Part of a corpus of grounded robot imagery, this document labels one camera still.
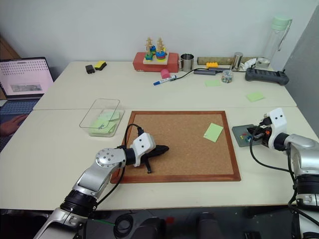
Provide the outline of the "gray partition panel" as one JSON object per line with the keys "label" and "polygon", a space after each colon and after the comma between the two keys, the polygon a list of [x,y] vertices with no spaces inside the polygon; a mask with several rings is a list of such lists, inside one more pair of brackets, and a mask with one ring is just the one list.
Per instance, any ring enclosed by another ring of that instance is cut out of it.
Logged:
{"label": "gray partition panel", "polygon": [[284,69],[290,78],[286,89],[319,137],[319,4]]}

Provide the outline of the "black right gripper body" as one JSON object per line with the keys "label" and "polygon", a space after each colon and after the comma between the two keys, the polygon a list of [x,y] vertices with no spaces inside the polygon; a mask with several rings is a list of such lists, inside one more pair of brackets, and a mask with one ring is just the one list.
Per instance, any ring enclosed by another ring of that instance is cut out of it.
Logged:
{"label": "black right gripper body", "polygon": [[253,129],[253,140],[261,142],[265,147],[269,147],[269,139],[271,136],[271,127],[270,126],[260,126],[255,125]]}

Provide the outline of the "clear jar of pushpins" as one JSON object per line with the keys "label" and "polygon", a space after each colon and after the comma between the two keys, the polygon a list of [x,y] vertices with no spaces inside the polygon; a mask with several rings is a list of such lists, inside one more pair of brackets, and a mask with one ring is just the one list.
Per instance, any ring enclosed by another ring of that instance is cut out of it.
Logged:
{"label": "clear jar of pushpins", "polygon": [[231,70],[224,70],[222,72],[221,81],[223,83],[231,83],[233,81],[233,74]]}

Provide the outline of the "clear plastic box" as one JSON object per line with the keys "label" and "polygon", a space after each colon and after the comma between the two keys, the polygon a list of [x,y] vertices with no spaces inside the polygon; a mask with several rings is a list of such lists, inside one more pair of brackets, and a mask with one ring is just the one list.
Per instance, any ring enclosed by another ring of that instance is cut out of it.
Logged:
{"label": "clear plastic box", "polygon": [[92,121],[95,120],[102,113],[115,112],[115,111],[122,111],[123,115],[125,113],[125,110],[121,106],[120,100],[117,100],[117,99],[96,99],[93,102],[93,104],[91,105],[90,109],[86,112],[86,114],[83,117],[83,119],[81,120],[81,122],[79,123],[79,127],[82,128],[85,132],[87,132],[89,136],[91,136],[89,134],[89,127],[90,127],[90,124],[92,123]]}

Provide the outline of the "person's hand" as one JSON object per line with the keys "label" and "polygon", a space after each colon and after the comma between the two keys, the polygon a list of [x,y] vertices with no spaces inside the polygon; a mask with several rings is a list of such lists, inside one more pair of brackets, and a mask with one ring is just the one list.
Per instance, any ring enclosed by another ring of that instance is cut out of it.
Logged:
{"label": "person's hand", "polygon": [[7,137],[13,133],[15,133],[22,121],[27,118],[28,115],[18,115],[14,118],[10,119],[9,121],[3,122],[0,124],[0,136]]}

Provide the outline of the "silver metal cylinder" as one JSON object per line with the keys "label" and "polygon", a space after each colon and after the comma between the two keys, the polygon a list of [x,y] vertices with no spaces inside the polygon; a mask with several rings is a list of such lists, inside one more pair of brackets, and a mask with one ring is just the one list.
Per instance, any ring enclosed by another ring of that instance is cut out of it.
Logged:
{"label": "silver metal cylinder", "polygon": [[242,52],[235,52],[233,62],[231,64],[230,69],[232,71],[239,71],[240,70],[240,64],[242,61],[243,53]]}

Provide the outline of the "dark rounded shape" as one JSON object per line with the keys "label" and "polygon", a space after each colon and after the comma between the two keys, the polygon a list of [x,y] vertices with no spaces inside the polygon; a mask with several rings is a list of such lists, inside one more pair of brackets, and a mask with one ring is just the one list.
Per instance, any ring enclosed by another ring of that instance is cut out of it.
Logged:
{"label": "dark rounded shape", "polygon": [[197,239],[220,239],[219,225],[213,214],[203,212],[197,219]]}
{"label": "dark rounded shape", "polygon": [[164,239],[166,222],[158,217],[144,220],[134,231],[131,239]]}

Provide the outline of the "blue whiteboard marker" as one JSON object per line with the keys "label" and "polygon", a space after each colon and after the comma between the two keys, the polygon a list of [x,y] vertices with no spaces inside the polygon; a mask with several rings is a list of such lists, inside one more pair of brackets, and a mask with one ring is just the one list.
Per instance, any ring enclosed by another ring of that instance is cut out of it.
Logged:
{"label": "blue whiteboard marker", "polygon": [[170,76],[168,78],[164,78],[164,79],[161,79],[159,81],[156,81],[153,83],[154,86],[157,86],[157,85],[160,85],[160,84],[163,84],[163,83],[166,83],[166,82],[169,82],[169,81],[174,81],[177,79],[177,76],[176,75],[173,75],[173,76]]}

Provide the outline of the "wooden colourful stacking toy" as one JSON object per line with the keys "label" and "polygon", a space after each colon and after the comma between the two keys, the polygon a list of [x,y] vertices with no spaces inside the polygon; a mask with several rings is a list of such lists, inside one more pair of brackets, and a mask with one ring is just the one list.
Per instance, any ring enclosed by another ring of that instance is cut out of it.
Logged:
{"label": "wooden colourful stacking toy", "polygon": [[146,65],[167,65],[169,52],[167,51],[162,38],[160,37],[156,43],[148,37],[146,40],[146,51],[143,57],[143,64]]}

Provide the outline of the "dark gray handheld controller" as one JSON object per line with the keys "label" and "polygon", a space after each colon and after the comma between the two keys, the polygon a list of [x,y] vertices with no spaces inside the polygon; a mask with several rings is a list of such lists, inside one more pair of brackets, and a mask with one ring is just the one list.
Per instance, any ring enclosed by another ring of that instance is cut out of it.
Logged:
{"label": "dark gray handheld controller", "polygon": [[289,82],[288,76],[283,71],[267,71],[255,68],[246,70],[245,80],[278,83],[283,86]]}

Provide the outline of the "green sticky notes pile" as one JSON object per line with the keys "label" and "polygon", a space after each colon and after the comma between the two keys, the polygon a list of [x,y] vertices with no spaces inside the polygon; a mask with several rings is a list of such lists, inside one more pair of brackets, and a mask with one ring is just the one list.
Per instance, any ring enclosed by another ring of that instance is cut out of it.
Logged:
{"label": "green sticky notes pile", "polygon": [[100,114],[90,124],[89,134],[91,136],[112,137],[122,116],[122,111],[106,112]]}

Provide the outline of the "clear tape roll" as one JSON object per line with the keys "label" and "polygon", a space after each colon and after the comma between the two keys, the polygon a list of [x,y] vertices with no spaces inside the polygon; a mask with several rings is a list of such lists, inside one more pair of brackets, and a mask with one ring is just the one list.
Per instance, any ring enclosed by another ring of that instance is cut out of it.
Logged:
{"label": "clear tape roll", "polygon": [[267,69],[270,66],[270,60],[265,57],[258,57],[255,66],[256,68]]}

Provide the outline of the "gray usb hub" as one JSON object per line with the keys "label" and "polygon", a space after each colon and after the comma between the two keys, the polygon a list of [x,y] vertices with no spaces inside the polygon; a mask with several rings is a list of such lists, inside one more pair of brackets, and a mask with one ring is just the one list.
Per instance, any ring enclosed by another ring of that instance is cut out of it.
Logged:
{"label": "gray usb hub", "polygon": [[204,69],[197,69],[197,70],[194,70],[194,74],[197,74],[197,75],[216,75],[216,71],[214,70],[204,70]]}

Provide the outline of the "open laptop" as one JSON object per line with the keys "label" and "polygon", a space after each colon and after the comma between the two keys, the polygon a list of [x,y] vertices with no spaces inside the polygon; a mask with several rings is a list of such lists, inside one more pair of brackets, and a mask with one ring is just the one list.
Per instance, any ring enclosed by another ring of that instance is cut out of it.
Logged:
{"label": "open laptop", "polygon": [[0,88],[6,97],[0,116],[31,113],[53,83],[45,57],[0,60]]}

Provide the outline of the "metal cup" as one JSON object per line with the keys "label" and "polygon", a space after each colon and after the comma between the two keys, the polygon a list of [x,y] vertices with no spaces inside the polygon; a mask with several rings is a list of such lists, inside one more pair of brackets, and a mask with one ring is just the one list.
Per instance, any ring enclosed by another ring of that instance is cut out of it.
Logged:
{"label": "metal cup", "polygon": [[180,65],[183,72],[190,72],[193,69],[194,56],[184,53],[180,56]]}

